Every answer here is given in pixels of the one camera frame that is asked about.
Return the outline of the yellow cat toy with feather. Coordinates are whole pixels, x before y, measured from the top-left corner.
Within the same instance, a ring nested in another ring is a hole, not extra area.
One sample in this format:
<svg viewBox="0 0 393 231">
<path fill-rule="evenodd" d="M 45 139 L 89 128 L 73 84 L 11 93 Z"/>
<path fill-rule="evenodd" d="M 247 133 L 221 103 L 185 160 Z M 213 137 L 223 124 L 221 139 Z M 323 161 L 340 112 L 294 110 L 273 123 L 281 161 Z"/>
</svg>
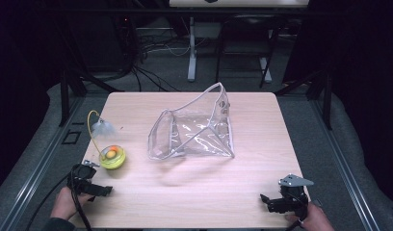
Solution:
<svg viewBox="0 0 393 231">
<path fill-rule="evenodd" d="M 125 150 L 117 144 L 100 148 L 96 140 L 111 138 L 116 133 L 114 126 L 103 119 L 98 111 L 90 110 L 87 115 L 87 127 L 91 142 L 98 153 L 99 165 L 109 170 L 121 167 L 126 159 Z"/>
</svg>

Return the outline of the black chair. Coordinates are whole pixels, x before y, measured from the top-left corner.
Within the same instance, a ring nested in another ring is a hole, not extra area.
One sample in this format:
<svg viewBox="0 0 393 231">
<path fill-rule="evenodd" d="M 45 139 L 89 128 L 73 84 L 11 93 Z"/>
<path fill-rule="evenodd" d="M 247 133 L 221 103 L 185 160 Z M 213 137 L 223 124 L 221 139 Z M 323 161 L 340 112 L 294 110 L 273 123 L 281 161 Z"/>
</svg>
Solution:
<svg viewBox="0 0 393 231">
<path fill-rule="evenodd" d="M 215 81 L 222 72 L 259 71 L 259 87 L 266 83 L 279 33 L 287 20 L 278 15 L 237 14 L 229 17 L 218 35 Z"/>
</svg>

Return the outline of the black metal stand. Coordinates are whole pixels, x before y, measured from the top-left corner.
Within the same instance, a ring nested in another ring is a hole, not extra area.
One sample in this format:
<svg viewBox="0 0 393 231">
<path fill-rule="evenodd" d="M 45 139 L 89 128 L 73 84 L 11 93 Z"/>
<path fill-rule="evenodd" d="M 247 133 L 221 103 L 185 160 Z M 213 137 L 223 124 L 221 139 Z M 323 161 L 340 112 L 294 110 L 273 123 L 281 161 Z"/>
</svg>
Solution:
<svg viewBox="0 0 393 231">
<path fill-rule="evenodd" d="M 79 67 L 64 65 L 58 69 L 58 73 L 60 77 L 62 111 L 61 121 L 59 124 L 60 127 L 63 127 L 70 118 L 69 91 L 72 90 L 77 97 L 85 97 L 88 93 L 88 90 L 83 84 L 84 80 L 95 84 L 107 92 L 121 92 L 121 90 L 111 87 L 94 77 L 87 70 L 83 70 Z"/>
<path fill-rule="evenodd" d="M 310 87 L 306 92 L 308 100 L 317 100 L 321 93 L 323 93 L 323 108 L 322 120 L 328 130 L 331 130 L 330 112 L 331 112 L 331 99 L 332 99 L 332 77 L 327 70 L 318 70 L 310 75 L 288 84 L 286 87 L 275 92 L 275 95 L 284 95 L 299 86 L 309 83 Z"/>
</svg>

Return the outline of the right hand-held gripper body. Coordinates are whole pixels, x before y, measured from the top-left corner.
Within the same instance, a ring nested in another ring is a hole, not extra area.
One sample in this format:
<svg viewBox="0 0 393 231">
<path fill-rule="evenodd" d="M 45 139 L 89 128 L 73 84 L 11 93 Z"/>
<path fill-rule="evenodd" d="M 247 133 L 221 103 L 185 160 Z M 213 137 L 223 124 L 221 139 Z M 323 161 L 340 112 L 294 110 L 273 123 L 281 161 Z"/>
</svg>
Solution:
<svg viewBox="0 0 393 231">
<path fill-rule="evenodd" d="M 292 173 L 279 180 L 282 195 L 281 213 L 294 212 L 300 219 L 307 216 L 308 197 L 304 192 L 307 186 L 313 186 L 310 180 L 301 178 Z"/>
</svg>

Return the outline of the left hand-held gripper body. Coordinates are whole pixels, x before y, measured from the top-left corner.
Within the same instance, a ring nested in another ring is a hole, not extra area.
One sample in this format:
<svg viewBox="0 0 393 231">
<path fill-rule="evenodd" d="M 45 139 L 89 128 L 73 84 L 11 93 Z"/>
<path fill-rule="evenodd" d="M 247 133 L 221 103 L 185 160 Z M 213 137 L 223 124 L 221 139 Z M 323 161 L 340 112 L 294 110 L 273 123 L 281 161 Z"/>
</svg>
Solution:
<svg viewBox="0 0 393 231">
<path fill-rule="evenodd" d="M 67 186 L 77 194 L 99 194 L 99 187 L 92 183 L 97 167 L 98 164 L 89 160 L 74 165 L 67 176 Z"/>
</svg>

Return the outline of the white desk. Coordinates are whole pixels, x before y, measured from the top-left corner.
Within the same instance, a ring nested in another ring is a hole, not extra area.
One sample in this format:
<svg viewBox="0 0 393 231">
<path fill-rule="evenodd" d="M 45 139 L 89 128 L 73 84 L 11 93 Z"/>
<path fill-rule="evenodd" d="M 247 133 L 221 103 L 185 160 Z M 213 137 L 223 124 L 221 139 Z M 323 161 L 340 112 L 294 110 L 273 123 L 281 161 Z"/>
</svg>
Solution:
<svg viewBox="0 0 393 231">
<path fill-rule="evenodd" d="M 305 9 L 310 0 L 169 0 L 170 7 L 179 10 L 195 9 L 216 9 L 216 10 L 234 10 L 241 8 L 251 9 Z M 193 16 L 190 17 L 190 60 L 188 68 L 188 81 L 193 82 L 196 79 L 197 69 L 197 52 L 196 52 L 196 34 L 195 21 Z"/>
</svg>

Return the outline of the aluminium rail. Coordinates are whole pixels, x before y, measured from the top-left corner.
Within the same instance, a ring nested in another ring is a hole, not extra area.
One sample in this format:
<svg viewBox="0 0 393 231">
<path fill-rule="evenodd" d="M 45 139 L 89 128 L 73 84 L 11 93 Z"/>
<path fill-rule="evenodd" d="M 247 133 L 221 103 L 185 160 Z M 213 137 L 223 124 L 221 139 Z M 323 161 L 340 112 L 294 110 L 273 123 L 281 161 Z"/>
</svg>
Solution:
<svg viewBox="0 0 393 231">
<path fill-rule="evenodd" d="M 317 101 L 310 100 L 309 104 L 314 111 L 317 120 L 327 137 L 330 148 L 332 149 L 332 157 L 337 166 L 339 174 L 346 186 L 347 192 L 353 202 L 353 205 L 358 213 L 361 223 L 365 231 L 381 231 L 376 218 L 374 217 L 370 206 L 367 203 L 363 191 L 359 187 L 354 178 L 354 174 L 344 156 L 342 148 L 340 147 L 332 129 L 328 129 L 325 125 L 322 116 L 322 107 Z"/>
<path fill-rule="evenodd" d="M 84 97 L 71 100 L 69 115 L 62 126 L 61 102 L 50 103 L 43 123 L 0 187 L 0 231 L 14 231 L 66 134 L 69 120 L 84 100 Z"/>
</svg>

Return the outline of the clear plastic zipper bag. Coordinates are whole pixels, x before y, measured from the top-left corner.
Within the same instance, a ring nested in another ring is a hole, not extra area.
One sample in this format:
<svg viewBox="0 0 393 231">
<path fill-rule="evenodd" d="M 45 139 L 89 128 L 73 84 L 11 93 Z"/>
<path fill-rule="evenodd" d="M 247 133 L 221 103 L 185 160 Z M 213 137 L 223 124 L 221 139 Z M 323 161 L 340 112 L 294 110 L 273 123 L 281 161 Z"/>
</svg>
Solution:
<svg viewBox="0 0 393 231">
<path fill-rule="evenodd" d="M 182 156 L 234 158 L 230 103 L 221 83 L 176 109 L 165 109 L 148 135 L 153 160 Z"/>
</svg>

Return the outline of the person's left hand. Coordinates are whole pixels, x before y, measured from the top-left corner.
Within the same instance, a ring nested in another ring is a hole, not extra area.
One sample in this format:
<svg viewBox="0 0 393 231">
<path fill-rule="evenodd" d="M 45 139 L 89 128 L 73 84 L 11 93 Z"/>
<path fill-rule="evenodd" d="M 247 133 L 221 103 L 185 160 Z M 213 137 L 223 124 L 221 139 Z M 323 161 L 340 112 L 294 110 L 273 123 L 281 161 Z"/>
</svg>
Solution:
<svg viewBox="0 0 393 231">
<path fill-rule="evenodd" d="M 61 188 L 60 192 L 56 195 L 50 217 L 69 220 L 76 213 L 77 209 L 72 198 L 71 189 L 69 187 Z"/>
</svg>

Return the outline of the person's right hand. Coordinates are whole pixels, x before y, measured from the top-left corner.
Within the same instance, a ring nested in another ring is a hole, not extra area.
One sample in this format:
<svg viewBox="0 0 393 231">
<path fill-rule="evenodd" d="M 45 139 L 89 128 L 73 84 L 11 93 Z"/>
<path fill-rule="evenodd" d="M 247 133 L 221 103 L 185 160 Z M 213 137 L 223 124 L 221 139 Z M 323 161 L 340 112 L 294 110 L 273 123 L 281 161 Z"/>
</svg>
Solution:
<svg viewBox="0 0 393 231">
<path fill-rule="evenodd" d="M 335 231 L 323 209 L 312 202 L 307 205 L 307 217 L 300 219 L 294 215 L 285 218 L 305 231 Z"/>
</svg>

